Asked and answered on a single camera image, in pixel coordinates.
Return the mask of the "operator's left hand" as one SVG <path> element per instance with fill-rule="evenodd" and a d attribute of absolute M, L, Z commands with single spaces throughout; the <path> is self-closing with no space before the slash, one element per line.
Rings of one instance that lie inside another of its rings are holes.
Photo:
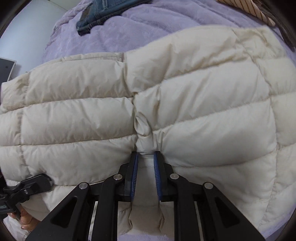
<path fill-rule="evenodd" d="M 37 225 L 41 222 L 31 216 L 22 206 L 20 206 L 20 224 L 21 224 L 21 229 L 27 230 L 29 232 L 32 232 Z"/>

